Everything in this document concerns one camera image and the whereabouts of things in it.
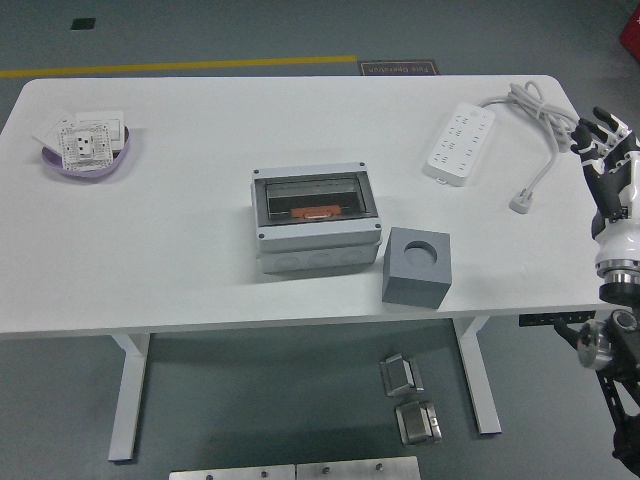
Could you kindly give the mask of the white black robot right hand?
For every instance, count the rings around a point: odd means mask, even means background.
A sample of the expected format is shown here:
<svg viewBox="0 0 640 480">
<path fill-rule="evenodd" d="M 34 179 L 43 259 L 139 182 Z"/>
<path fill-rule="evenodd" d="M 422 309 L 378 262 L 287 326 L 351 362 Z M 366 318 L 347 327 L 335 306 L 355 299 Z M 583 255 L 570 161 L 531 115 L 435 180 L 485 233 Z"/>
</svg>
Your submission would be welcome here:
<svg viewBox="0 0 640 480">
<path fill-rule="evenodd" d="M 596 268 L 639 262 L 639 139 L 616 115 L 593 109 L 571 134 L 596 205 L 591 236 L 598 244 Z"/>
</svg>

